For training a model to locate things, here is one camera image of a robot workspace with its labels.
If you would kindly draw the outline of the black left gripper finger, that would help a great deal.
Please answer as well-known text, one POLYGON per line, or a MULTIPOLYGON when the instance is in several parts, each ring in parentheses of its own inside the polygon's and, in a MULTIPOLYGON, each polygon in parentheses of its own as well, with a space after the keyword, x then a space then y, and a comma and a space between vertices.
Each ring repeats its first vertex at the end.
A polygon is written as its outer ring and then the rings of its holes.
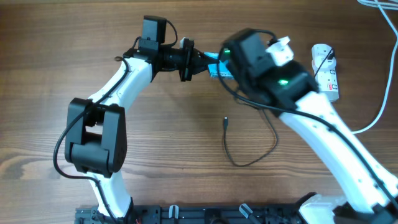
POLYGON ((199 50, 197 50, 197 52, 198 52, 199 62, 218 62, 217 58, 210 57, 199 50))
POLYGON ((209 65, 215 65, 215 62, 205 63, 205 62, 198 62, 193 64, 192 74, 196 75, 198 73, 204 72, 208 70, 209 65))

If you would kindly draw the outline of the blue Galaxy smartphone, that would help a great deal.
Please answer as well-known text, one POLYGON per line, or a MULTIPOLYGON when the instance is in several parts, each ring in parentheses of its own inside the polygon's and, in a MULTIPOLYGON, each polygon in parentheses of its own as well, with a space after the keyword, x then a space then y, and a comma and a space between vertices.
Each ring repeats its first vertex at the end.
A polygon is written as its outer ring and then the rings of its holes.
POLYGON ((220 75, 222 79, 227 79, 227 80, 234 79, 233 75, 227 68, 227 65, 229 64, 229 54, 230 51, 227 50, 222 54, 219 64, 213 63, 207 65, 208 73, 211 78, 217 79, 218 75, 220 75))

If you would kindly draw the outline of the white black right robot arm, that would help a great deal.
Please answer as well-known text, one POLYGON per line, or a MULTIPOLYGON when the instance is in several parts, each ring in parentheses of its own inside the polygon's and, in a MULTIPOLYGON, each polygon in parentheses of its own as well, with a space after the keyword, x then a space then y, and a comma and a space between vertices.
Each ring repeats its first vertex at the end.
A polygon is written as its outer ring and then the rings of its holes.
POLYGON ((315 194, 298 213, 306 223, 394 223, 397 177, 386 170, 335 111, 318 83, 293 59, 288 38, 273 35, 264 44, 259 29, 246 28, 228 39, 220 54, 238 83, 233 96, 267 109, 293 129, 339 183, 343 195, 315 194))

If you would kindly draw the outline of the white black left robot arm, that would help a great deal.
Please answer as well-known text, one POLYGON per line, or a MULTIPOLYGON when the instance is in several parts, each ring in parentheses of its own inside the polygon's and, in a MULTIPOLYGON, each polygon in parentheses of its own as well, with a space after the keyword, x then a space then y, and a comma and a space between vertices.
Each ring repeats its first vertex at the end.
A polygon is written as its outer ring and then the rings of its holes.
POLYGON ((176 48, 141 37, 116 60, 121 66, 102 89, 70 102, 65 160, 75 166, 81 179, 90 181, 99 203, 95 220, 131 223, 134 203, 121 174, 127 153, 126 112, 157 73, 178 71, 181 81, 189 81, 217 60, 197 50, 187 38, 176 48))

